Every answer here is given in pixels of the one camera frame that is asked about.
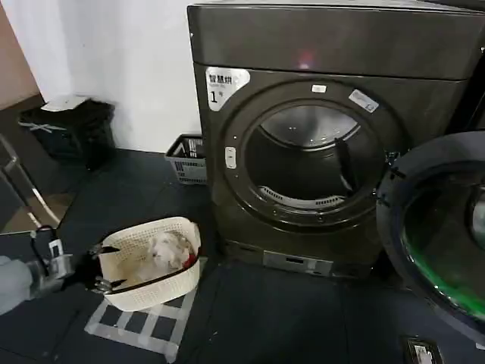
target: robotic arm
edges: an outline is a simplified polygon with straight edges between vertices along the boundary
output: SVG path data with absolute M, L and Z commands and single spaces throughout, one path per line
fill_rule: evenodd
M 50 260 L 43 259 L 36 248 L 37 233 L 44 230 L 51 231 Z M 109 282 L 102 278 L 99 255 L 115 253 L 119 251 L 117 248 L 98 244 L 79 257 L 64 254 L 61 240 L 49 226 L 31 233 L 31 247 L 36 256 L 32 262 L 0 256 L 0 315 L 23 301 L 63 291 L 75 284 L 83 284 L 96 293 L 109 293 L 124 282 Z

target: gray machine housing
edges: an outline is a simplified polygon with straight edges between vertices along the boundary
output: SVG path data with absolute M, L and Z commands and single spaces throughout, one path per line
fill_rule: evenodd
M 382 249 L 372 192 L 385 154 L 443 135 L 482 56 L 483 14 L 413 1 L 239 1 L 191 5 L 188 18 L 208 185 L 227 252 L 316 275 L 365 275 Z M 209 66 L 250 75 L 219 111 L 208 107 Z M 313 84 L 327 91 L 314 94 Z M 369 113 L 349 101 L 354 89 L 379 108 Z M 368 127 L 382 158 L 369 162 L 374 182 L 351 202 L 295 216 L 256 196 L 243 153 L 229 169 L 224 149 L 244 150 L 269 109 L 316 98 Z

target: white wall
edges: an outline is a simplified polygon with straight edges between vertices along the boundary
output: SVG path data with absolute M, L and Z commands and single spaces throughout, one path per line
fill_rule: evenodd
M 46 101 L 117 104 L 118 147 L 165 152 L 199 132 L 189 0 L 1 0 Z

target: machine top panel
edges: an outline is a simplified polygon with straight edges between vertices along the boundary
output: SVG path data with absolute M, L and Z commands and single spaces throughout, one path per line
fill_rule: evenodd
M 207 66 L 467 80 L 485 50 L 485 13 L 412 0 L 188 7 L 192 59 Z
M 392 8 L 395 10 L 424 9 L 435 11 L 470 12 L 470 10 L 457 8 L 454 6 L 421 2 L 418 0 L 223 0 L 206 2 L 205 4 L 218 5 L 251 5 L 251 6 L 340 6 L 345 8 Z

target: label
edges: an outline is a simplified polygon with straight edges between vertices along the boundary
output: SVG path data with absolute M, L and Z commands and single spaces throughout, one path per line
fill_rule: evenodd
M 376 111 L 379 107 L 379 104 L 371 99 L 369 96 L 365 95 L 362 91 L 358 89 L 354 89 L 354 91 L 350 94 L 349 100 L 355 102 L 365 111 L 370 112 L 371 114 Z
M 227 146 L 224 152 L 224 158 L 226 159 L 226 167 L 236 169 L 236 148 Z
M 249 83 L 251 76 L 241 68 L 207 67 L 205 83 L 207 84 L 207 100 L 212 111 L 222 109 L 227 100 Z
M 327 87 L 325 85 L 313 85 L 311 87 L 311 91 L 313 93 L 325 93 L 327 91 Z
M 419 364 L 433 364 L 433 355 L 426 350 L 426 347 L 415 345 L 415 350 Z
M 64 110 L 72 110 L 76 108 L 78 105 L 81 105 L 85 102 L 88 98 L 85 96 L 60 96 L 57 97 L 44 106 L 41 107 L 42 110 L 45 111 L 64 111 Z

